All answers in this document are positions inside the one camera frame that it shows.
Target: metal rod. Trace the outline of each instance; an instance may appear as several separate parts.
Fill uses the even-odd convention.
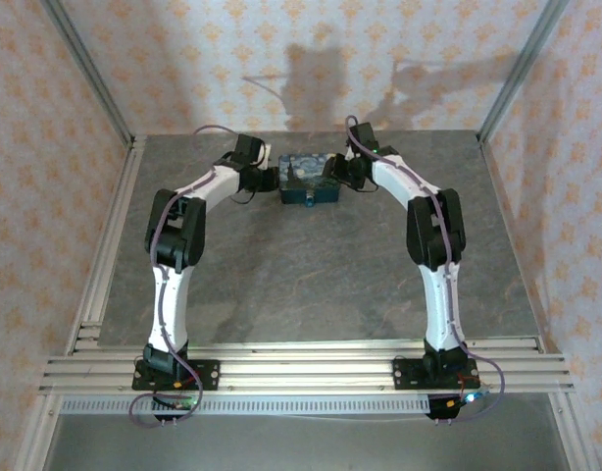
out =
[[[75,25],[66,13],[66,9],[60,0],[41,0],[46,13],[64,38],[76,64],[92,87],[101,106],[107,113],[114,130],[123,142],[124,146],[130,146],[133,136],[126,125],[126,121],[118,105],[114,101],[105,81],[103,81],[98,69],[94,65],[91,56],[87,52],[81,37],[76,31]]]
[[[504,83],[497,99],[484,119],[481,129],[477,133],[477,139],[480,143],[486,143],[492,137],[568,3],[569,0],[549,0],[545,5],[506,83]]]
[[[95,340],[80,340],[95,344]],[[495,358],[509,393],[551,393],[574,389],[562,355],[538,353],[534,339],[468,340],[474,351]],[[126,394],[133,375],[133,348],[76,350],[50,358],[41,382],[48,393]],[[420,340],[367,340],[214,345],[189,350],[191,358],[221,360],[219,390],[208,394],[396,394],[391,360],[421,357]],[[492,392],[497,373],[485,363],[478,373]],[[421,390],[410,393],[434,393]]]

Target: floral wallpaper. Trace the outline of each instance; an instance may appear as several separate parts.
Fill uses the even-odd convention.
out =
[[[478,129],[546,0],[64,0],[135,133]]]
[[[602,1],[570,2],[491,149],[532,305],[602,464]]]
[[[0,471],[66,346],[124,157],[40,2],[0,0]]]

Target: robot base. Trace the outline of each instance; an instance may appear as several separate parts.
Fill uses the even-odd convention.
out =
[[[203,383],[203,391],[218,390],[221,377],[221,362],[219,360],[187,360],[187,363],[199,376],[201,383]],[[138,360],[135,363],[131,388],[134,391],[152,392],[198,390],[191,376],[188,375],[185,380],[177,382],[173,375],[151,368],[144,360]]]
[[[466,366],[432,377],[422,358],[395,358],[392,360],[392,379],[396,390],[476,390],[479,375],[476,361],[470,358]]]

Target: aluminum frame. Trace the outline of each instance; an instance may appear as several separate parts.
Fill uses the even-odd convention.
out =
[[[64,39],[73,59],[75,59],[75,62],[85,76],[87,83],[92,88],[96,98],[98,98],[100,105],[107,113],[107,116],[112,123],[112,127],[123,142],[123,145],[130,146],[133,141],[133,136],[128,129],[125,118],[114,101],[107,84],[96,68],[92,57],[87,51],[78,31],[76,31],[75,24],[68,16],[62,2],[60,0],[40,0],[40,3],[44,6],[46,14]]]
[[[98,337],[145,142],[146,136],[138,137],[125,159],[69,345],[64,356],[48,361],[16,462],[17,471],[42,469],[65,399],[133,396],[132,361],[140,351],[102,348]],[[468,346],[502,366],[508,393],[547,393],[571,469],[599,469],[563,355],[545,353],[540,339],[531,337],[468,340]],[[397,355],[421,357],[423,352],[421,340],[353,340],[221,344],[190,348],[188,355],[223,361],[220,389],[208,392],[208,397],[229,402],[247,397],[286,401],[286,397],[296,400],[317,395],[356,400],[420,397],[430,391],[394,389],[390,360]],[[491,391],[498,391],[496,373],[481,362],[478,368]]]

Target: white ventilation strip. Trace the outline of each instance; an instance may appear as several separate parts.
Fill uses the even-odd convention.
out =
[[[65,396],[62,415],[127,415],[134,396]],[[138,401],[133,413],[175,414],[151,399]],[[320,396],[230,395],[203,399],[199,415],[358,415],[429,413],[426,394]]]

